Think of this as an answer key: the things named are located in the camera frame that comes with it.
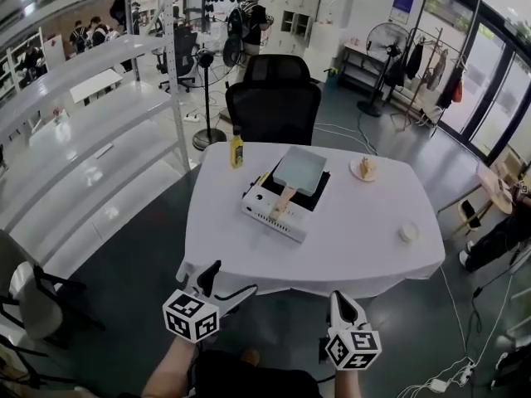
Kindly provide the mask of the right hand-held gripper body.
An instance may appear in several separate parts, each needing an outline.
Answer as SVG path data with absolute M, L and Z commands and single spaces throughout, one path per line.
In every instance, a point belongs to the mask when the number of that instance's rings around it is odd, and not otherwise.
M 381 354 L 377 331 L 329 328 L 328 337 L 324 350 L 337 371 L 365 371 Z

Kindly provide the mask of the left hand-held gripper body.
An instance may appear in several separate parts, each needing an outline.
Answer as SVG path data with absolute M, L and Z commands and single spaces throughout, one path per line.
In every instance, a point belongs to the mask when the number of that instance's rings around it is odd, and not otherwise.
M 200 342 L 217 333 L 222 318 L 231 309 L 216 306 L 214 285 L 210 297 L 202 295 L 197 279 L 193 278 L 188 279 L 182 289 L 175 290 L 163 304 L 166 329 L 187 342 Z

